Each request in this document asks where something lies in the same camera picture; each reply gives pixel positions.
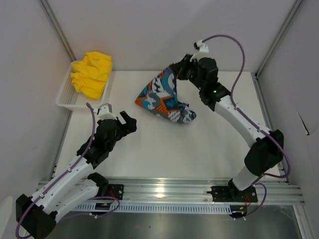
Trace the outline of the colourful patterned shorts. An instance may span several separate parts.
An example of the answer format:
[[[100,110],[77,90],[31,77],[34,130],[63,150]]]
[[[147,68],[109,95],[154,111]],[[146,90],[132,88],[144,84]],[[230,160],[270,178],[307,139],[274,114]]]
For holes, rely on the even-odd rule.
[[[142,89],[135,104],[174,123],[191,123],[196,118],[196,113],[189,104],[178,100],[177,78],[170,67],[160,72]]]

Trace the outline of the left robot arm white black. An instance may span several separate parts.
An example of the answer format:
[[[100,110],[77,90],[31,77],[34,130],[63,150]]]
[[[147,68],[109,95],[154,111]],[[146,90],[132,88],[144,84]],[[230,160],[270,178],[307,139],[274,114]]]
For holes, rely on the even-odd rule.
[[[16,199],[18,225],[15,236],[18,239],[21,228],[28,232],[27,238],[46,238],[66,214],[87,200],[120,201],[112,192],[108,179],[95,172],[115,144],[137,130],[136,119],[125,111],[120,115],[124,123],[117,117],[94,120],[91,136],[69,165],[32,195],[21,194]]]

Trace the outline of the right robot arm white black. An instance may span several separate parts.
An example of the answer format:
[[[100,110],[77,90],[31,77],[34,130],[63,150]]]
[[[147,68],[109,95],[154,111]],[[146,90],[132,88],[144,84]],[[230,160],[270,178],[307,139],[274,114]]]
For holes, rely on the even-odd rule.
[[[239,201],[266,171],[283,160],[282,132],[260,126],[236,105],[231,92],[218,81],[214,59],[193,60],[187,54],[181,61],[170,64],[170,68],[179,80],[192,82],[199,90],[201,101],[227,120],[248,144],[250,149],[245,156],[244,167],[228,182],[228,197]]]

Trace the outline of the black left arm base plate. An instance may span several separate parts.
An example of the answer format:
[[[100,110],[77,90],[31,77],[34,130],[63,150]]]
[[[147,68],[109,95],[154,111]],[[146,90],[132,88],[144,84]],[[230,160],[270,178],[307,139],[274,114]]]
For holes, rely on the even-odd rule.
[[[124,195],[124,185],[123,184],[109,184],[107,189],[107,196],[117,198],[122,200]]]

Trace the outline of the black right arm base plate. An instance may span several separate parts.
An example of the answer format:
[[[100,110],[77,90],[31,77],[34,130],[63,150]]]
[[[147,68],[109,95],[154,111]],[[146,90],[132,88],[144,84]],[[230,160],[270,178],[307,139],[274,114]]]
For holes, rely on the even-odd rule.
[[[243,191],[230,186],[212,186],[206,192],[212,196],[214,202],[257,203],[258,197],[255,187],[251,186]]]

